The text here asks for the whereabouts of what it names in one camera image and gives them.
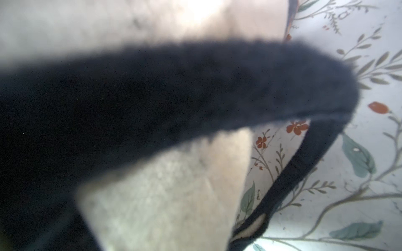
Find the cream canvas tote bag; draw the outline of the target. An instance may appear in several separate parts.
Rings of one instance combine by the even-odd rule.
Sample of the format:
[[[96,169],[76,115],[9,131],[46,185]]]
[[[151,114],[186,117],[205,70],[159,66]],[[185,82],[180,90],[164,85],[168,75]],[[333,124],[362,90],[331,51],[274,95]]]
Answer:
[[[1,1],[1,250],[242,251],[349,123],[297,1]]]

